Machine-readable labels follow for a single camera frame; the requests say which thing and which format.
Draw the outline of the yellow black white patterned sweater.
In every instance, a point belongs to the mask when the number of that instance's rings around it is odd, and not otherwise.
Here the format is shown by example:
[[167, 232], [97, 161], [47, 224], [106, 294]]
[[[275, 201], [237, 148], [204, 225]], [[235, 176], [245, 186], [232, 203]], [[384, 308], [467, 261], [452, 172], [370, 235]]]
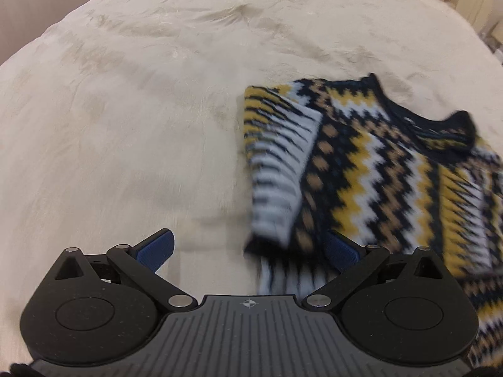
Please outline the yellow black white patterned sweater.
[[471, 365], [502, 365], [502, 161], [469, 113], [441, 121], [389, 99], [375, 75], [244, 93], [260, 294], [304, 298], [342, 273], [325, 235], [393, 254], [431, 249], [479, 319]]

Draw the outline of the cream floral bedspread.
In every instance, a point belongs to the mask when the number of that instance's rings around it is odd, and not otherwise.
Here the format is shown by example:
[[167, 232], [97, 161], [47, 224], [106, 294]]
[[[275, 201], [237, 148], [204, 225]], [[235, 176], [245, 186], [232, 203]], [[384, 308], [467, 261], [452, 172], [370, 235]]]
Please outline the cream floral bedspread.
[[472, 114], [502, 149], [502, 69], [438, 0], [91, 0], [1, 67], [1, 366], [67, 247], [171, 229], [160, 273], [197, 298], [255, 294], [250, 85], [378, 76], [433, 120]]

